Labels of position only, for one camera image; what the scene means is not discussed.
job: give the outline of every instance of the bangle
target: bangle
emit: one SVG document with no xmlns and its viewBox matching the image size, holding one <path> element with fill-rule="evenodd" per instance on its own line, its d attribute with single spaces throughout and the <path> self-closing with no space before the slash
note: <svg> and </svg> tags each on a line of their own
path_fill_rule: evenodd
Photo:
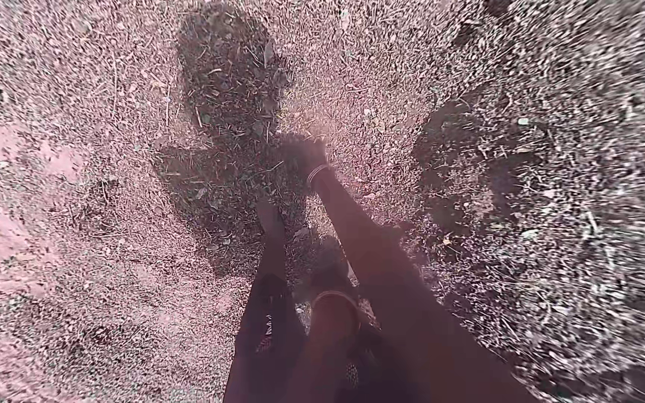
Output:
<svg viewBox="0 0 645 403">
<path fill-rule="evenodd" d="M 321 299 L 326 297 L 331 297 L 331 296 L 342 297 L 344 300 L 348 302 L 348 305 L 353 311 L 353 318 L 357 322 L 355 324 L 355 327 L 356 327 L 355 332 L 360 331 L 360 328 L 362 327 L 362 319 L 360 318 L 360 310 L 358 309 L 358 303 L 355 302 L 355 300 L 352 297 L 350 297 L 349 295 L 345 294 L 342 291 L 337 291 L 337 290 L 322 291 L 310 303 L 310 314 L 312 315 L 312 312 L 315 310 L 315 305 L 317 305 Z"/>
<path fill-rule="evenodd" d="M 313 169 L 310 171 L 310 175 L 308 175 L 308 186 L 312 187 L 312 179 L 315 178 L 315 175 L 317 175 L 320 171 L 324 169 L 329 169 L 330 165 L 328 163 L 324 163 L 322 165 L 319 165 L 317 168 Z"/>
</svg>

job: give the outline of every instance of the sandy soil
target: sandy soil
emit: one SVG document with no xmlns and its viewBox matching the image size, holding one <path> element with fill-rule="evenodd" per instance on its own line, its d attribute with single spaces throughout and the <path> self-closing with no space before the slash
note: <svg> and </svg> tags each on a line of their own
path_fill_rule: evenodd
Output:
<svg viewBox="0 0 645 403">
<path fill-rule="evenodd" d="M 645 402 L 645 1 L 0 2 L 0 402 L 219 399 L 296 138 L 544 401 Z"/>
</svg>

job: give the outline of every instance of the dirt ground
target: dirt ground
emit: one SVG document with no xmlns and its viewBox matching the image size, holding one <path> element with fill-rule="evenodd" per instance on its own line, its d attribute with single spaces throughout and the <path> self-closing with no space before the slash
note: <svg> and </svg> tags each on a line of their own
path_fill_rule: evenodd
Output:
<svg viewBox="0 0 645 403">
<path fill-rule="evenodd" d="M 0 402 L 222 398 L 338 178 L 547 402 L 645 402 L 645 1 L 0 1 Z"/>
</svg>

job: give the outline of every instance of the dark clothing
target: dark clothing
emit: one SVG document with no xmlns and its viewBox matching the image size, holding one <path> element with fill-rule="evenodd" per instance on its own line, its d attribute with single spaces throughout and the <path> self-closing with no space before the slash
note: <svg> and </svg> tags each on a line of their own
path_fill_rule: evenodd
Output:
<svg viewBox="0 0 645 403">
<path fill-rule="evenodd" d="M 285 281 L 272 274 L 257 278 L 241 319 L 234 357 L 245 361 L 239 368 L 247 371 L 249 402 L 282 398 L 305 338 Z M 336 403 L 415 401 L 397 362 L 379 332 L 364 324 L 349 351 Z M 231 372 L 228 380 L 239 375 Z"/>
</svg>

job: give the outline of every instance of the hand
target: hand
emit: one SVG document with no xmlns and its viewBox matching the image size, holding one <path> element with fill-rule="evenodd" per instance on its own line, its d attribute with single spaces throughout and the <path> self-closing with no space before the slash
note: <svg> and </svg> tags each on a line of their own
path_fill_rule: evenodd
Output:
<svg viewBox="0 0 645 403">
<path fill-rule="evenodd" d="M 313 169 L 327 163 L 325 142 L 322 140 L 300 140 L 293 143 L 292 148 L 303 181 L 308 179 Z"/>
<path fill-rule="evenodd" d="M 322 346 L 349 347 L 358 326 L 355 308 L 348 301 L 326 296 L 312 310 L 309 340 Z"/>
</svg>

